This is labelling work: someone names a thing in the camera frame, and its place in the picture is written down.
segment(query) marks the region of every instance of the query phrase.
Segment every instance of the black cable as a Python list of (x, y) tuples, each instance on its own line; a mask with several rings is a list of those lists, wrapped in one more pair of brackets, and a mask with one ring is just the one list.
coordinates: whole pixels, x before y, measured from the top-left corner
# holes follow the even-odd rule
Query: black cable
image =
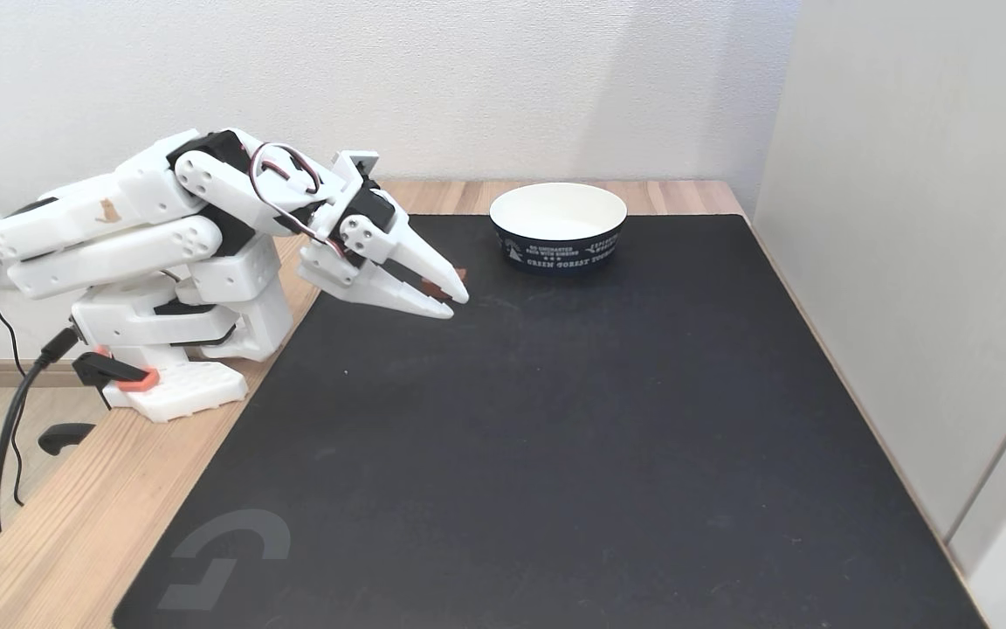
[[(36, 357), (36, 361), (33, 361), (33, 366), (25, 373), (20, 385), (17, 385), (17, 390), (15, 390), (15, 395), (13, 395), (13, 399), (10, 402), (7, 415), (3, 418), (3, 432), (0, 433), (0, 493), (3, 490), (3, 467), (7, 460), (7, 443), (10, 442), (10, 436), (16, 430), (17, 418), (20, 417), (21, 408), (25, 403), (25, 395), (28, 394), (29, 387), (33, 385), (33, 380), (36, 380), (36, 376), (45, 367), (51, 365), (51, 363), (59, 361), (78, 340), (76, 338), (76, 331), (73, 328), (60, 330), (59, 333), (56, 333), (55, 337), (52, 337), (52, 340), (45, 343), (44, 347), (41, 347), (40, 355)], [(0, 533), (2, 532), (3, 514), (0, 510)]]
[(29, 391), (23, 396), (21, 399), (21, 404), (17, 407), (17, 415), (15, 415), (15, 421), (13, 421), (13, 428), (10, 430), (10, 447), (15, 451), (15, 461), (17, 461), (17, 466), (15, 469), (15, 486), (13, 487), (13, 499), (15, 499), (15, 504), (18, 506), (25, 506), (25, 502), (21, 501), (21, 498), (17, 496), (17, 491), (21, 486), (21, 450), (17, 449), (17, 427), (21, 426), (21, 415), (25, 412), (25, 398), (27, 398)]
[(17, 334), (13, 331), (13, 326), (10, 325), (10, 321), (3, 317), (3, 310), (0, 310), (0, 321), (7, 328), (8, 333), (10, 333), (10, 349), (13, 350), (13, 355), (15, 355), (15, 367), (17, 367), (17, 372), (21, 374), (21, 377), (25, 377), (25, 369), (21, 367), (21, 359), (17, 357)]
[[(10, 408), (7, 410), (7, 417), (3, 419), (3, 432), (0, 433), (0, 491), (3, 490), (3, 467), (5, 466), (5, 459), (7, 459), (7, 445), (10, 442), (10, 433), (13, 430), (13, 426), (15, 426), (17, 411), (19, 411), (21, 404), (25, 400), (25, 391), (29, 390), (33, 380), (36, 379), (36, 375), (41, 373), (41, 369), (45, 365), (47, 365), (47, 361), (44, 358), (38, 358), (33, 362), (33, 367), (21, 379), (20, 385), (17, 385), (15, 395), (13, 395), (13, 399), (10, 402)], [(3, 514), (0, 513), (0, 533), (2, 532)]]
[[(13, 326), (10, 325), (10, 321), (7, 321), (7, 318), (5, 318), (5, 315), (3, 315), (3, 310), (1, 308), (0, 308), (0, 321), (3, 322), (3, 325), (7, 328), (7, 331), (9, 331), (10, 333), (10, 350), (13, 353), (13, 359), (15, 359), (15, 367), (17, 367), (17, 372), (21, 374), (21, 377), (25, 377), (25, 369), (21, 367), (21, 358), (19, 357), (19, 354), (17, 354), (17, 334), (15, 334), (15, 329), (13, 329)], [(21, 406), (17, 407), (17, 416), (15, 417), (15, 420), (13, 420), (13, 425), (10, 430), (10, 447), (13, 450), (13, 454), (15, 454), (15, 461), (17, 461), (17, 471), (15, 473), (15, 486), (13, 487), (13, 499), (15, 499), (15, 502), (17, 503), (18, 506), (25, 506), (25, 502), (22, 502), (21, 498), (17, 496), (17, 490), (19, 490), (19, 487), (21, 486), (21, 466), (23, 465), (23, 463), (21, 463), (21, 450), (19, 449), (19, 447), (17, 447), (17, 426), (20, 425), (21, 415), (23, 415), (24, 412), (25, 412), (25, 399), (23, 398), (23, 401), (21, 401)]]

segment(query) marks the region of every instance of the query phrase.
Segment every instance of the wooden desk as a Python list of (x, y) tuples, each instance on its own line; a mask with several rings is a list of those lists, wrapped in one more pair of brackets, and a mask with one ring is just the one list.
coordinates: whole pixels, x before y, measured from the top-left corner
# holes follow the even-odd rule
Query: wooden desk
[[(486, 214), (520, 182), (388, 182), (411, 214)], [(631, 214), (742, 214), (722, 182), (601, 182)], [(280, 240), (282, 284), (300, 321), (316, 290), (295, 275), (301, 239)], [(252, 394), (275, 359), (234, 361)], [(244, 402), (151, 425), (109, 414), (0, 534), (0, 626), (111, 626), (111, 614)]]

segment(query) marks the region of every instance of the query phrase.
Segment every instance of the bowl rim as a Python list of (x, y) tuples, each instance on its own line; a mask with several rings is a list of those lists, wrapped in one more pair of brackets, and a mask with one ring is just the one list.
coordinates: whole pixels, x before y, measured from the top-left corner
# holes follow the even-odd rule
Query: bowl rim
[[(547, 190), (547, 189), (551, 189), (551, 188), (556, 188), (556, 189), (559, 189), (559, 188), (583, 189), (585, 192), (590, 192), (592, 190), (596, 190), (596, 191), (598, 191), (599, 195), (603, 195), (608, 200), (615, 199), (615, 203), (614, 204), (616, 204), (616, 206), (618, 206), (618, 210), (619, 211), (615, 212), (615, 215), (614, 215), (615, 219), (614, 220), (608, 220), (608, 221), (601, 222), (601, 223), (597, 223), (595, 221), (595, 222), (592, 223), (592, 227), (593, 227), (592, 232), (584, 231), (582, 235), (575, 235), (575, 238), (572, 238), (572, 239), (545, 239), (545, 238), (541, 238), (541, 235), (532, 235), (530, 231), (524, 230), (522, 228), (515, 229), (516, 226), (514, 225), (513, 222), (508, 223), (506, 221), (506, 219), (503, 219), (503, 220), (500, 219), (499, 211), (498, 211), (499, 206), (500, 206), (500, 202), (503, 202), (504, 200), (506, 200), (508, 198), (508, 196), (516, 196), (516, 195), (522, 195), (522, 194), (531, 194), (532, 191), (536, 192), (538, 190)], [(566, 243), (566, 242), (573, 242), (573, 241), (586, 241), (586, 240), (590, 240), (590, 239), (599, 238), (599, 235), (610, 234), (610, 232), (612, 232), (612, 231), (614, 231), (616, 229), (619, 229), (619, 227), (623, 225), (624, 220), (627, 219), (627, 203), (624, 202), (624, 199), (620, 198), (619, 195), (616, 195), (615, 192), (612, 192), (611, 190), (606, 190), (604, 188), (600, 188), (598, 186), (592, 186), (592, 184), (588, 184), (588, 183), (577, 183), (577, 182), (540, 182), (540, 183), (527, 184), (527, 186), (519, 186), (519, 187), (514, 188), (512, 190), (507, 190), (506, 192), (503, 192), (502, 195), (495, 196), (495, 199), (492, 200), (491, 207), (488, 208), (488, 210), (487, 210), (487, 214), (490, 215), (490, 217), (492, 219), (492, 223), (494, 223), (494, 225), (496, 227), (499, 227), (500, 229), (502, 229), (504, 231), (510, 232), (510, 234), (515, 234), (515, 235), (518, 235), (519, 238), (527, 239), (527, 240), (532, 240), (532, 241)]]

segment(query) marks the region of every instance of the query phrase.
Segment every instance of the white wall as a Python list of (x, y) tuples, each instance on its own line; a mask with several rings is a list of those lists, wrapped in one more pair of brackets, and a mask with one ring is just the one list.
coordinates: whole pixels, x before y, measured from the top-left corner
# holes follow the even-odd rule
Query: white wall
[(234, 125), (379, 176), (715, 178), (751, 209), (798, 3), (0, 1), (0, 208)]
[(807, 0), (754, 225), (951, 533), (1006, 437), (1006, 3)]

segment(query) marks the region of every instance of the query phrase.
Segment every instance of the small brown object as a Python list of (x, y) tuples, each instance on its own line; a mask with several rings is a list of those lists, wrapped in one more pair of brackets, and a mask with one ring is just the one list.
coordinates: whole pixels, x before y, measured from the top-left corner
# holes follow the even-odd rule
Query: small brown object
[[(460, 276), (460, 281), (464, 282), (465, 275), (468, 275), (468, 270), (467, 268), (458, 268), (458, 270), (456, 270), (456, 274)], [(432, 283), (430, 280), (425, 278), (422, 278), (422, 292), (424, 292), (424, 294), (430, 295), (430, 297), (436, 300), (443, 301), (446, 299), (453, 299), (451, 295), (441, 290), (441, 287), (437, 286), (437, 284)]]
[(116, 204), (111, 199), (101, 199), (100, 207), (103, 208), (103, 218), (96, 218), (96, 222), (119, 222), (123, 219), (116, 210)]

